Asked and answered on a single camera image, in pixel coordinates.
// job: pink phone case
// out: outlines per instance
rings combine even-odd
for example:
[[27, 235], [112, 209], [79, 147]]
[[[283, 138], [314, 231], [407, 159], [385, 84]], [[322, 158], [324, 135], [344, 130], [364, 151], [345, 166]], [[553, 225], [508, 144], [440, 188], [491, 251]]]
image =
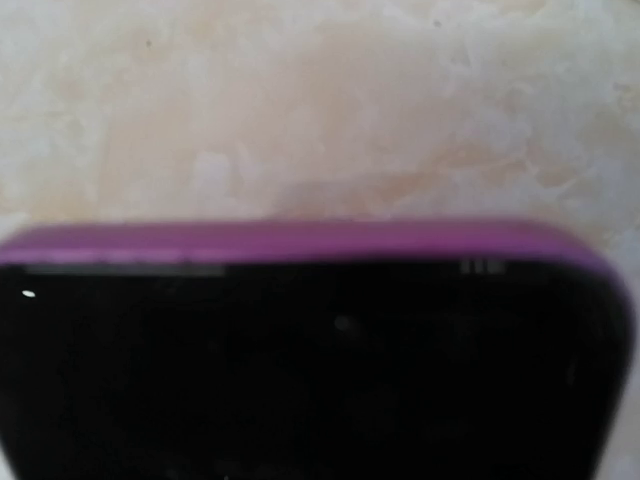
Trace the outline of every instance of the pink phone case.
[[0, 265], [242, 263], [340, 258], [546, 260], [606, 275], [607, 262], [574, 236], [524, 221], [248, 222], [37, 227], [0, 246]]

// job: marble countertop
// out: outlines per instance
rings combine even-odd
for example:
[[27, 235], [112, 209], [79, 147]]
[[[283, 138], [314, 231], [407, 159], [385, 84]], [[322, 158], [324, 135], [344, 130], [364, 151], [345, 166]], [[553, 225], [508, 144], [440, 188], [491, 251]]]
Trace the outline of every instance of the marble countertop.
[[[640, 298], [639, 25], [633, 0], [4, 0], [0, 235], [499, 213]], [[640, 361], [598, 478], [640, 478]]]

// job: mobile phone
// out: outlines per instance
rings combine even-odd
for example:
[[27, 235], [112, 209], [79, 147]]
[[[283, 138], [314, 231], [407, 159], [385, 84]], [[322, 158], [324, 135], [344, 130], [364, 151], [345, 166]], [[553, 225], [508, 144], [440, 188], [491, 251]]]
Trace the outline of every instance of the mobile phone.
[[592, 477], [619, 277], [528, 222], [85, 225], [0, 247], [20, 480]]

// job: phone screen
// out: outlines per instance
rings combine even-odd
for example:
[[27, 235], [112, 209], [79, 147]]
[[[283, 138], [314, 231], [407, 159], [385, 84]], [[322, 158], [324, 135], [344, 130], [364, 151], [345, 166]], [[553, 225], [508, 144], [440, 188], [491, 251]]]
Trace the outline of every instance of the phone screen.
[[5, 269], [19, 478], [586, 479], [624, 339], [527, 262]]

